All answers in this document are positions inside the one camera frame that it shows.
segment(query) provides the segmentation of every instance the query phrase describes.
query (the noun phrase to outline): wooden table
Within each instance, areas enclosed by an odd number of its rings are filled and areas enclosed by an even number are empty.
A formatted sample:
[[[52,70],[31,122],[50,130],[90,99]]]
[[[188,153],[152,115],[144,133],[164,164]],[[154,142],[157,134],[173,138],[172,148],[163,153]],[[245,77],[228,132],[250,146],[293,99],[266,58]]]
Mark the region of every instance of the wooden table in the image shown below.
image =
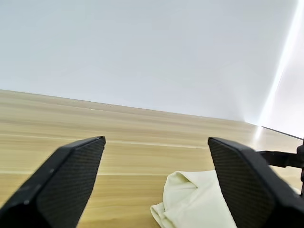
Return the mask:
[[[0,90],[0,205],[59,146],[105,135],[106,148],[79,228],[156,228],[150,206],[166,176],[212,170],[207,139],[295,152],[301,140],[248,123]],[[300,188],[300,170],[275,168]]]

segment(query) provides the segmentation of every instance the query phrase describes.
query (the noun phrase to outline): cloth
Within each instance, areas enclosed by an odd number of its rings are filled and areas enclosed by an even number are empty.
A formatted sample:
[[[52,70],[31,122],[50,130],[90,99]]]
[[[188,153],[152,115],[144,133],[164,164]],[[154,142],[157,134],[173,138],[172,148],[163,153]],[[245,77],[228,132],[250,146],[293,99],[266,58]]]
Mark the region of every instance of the cloth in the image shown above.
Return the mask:
[[[163,202],[151,206],[161,228],[236,228],[215,171],[176,171],[167,178]]]

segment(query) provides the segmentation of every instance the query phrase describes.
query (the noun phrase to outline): wood grain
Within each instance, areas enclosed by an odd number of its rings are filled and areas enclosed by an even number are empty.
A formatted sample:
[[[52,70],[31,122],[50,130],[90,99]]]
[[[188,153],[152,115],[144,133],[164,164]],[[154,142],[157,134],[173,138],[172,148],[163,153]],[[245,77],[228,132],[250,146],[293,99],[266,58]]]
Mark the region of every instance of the wood grain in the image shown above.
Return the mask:
[[[256,150],[295,152],[301,140],[251,124],[0,90],[0,205],[59,146],[105,135],[92,197],[78,227],[158,225],[149,207],[162,201],[166,176],[212,170],[209,136]],[[300,188],[300,170],[274,167]]]

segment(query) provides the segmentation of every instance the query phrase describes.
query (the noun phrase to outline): white wall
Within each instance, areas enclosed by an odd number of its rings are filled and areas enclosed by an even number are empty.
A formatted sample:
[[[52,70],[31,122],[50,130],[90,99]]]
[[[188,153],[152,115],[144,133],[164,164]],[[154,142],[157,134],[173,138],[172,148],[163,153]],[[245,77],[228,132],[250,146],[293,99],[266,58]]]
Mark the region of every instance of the white wall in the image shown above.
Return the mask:
[[[304,138],[304,15],[274,103],[263,125]]]
[[[296,0],[4,0],[0,89],[256,123]]]

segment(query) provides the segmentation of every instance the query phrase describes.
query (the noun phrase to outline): white cloth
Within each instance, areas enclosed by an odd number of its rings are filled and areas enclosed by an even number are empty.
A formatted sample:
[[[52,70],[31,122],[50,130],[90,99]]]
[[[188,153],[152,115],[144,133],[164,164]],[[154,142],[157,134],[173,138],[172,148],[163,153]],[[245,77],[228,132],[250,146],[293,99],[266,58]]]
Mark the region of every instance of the white cloth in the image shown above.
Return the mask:
[[[167,178],[163,202],[151,206],[161,228],[236,228],[215,171],[181,172]]]

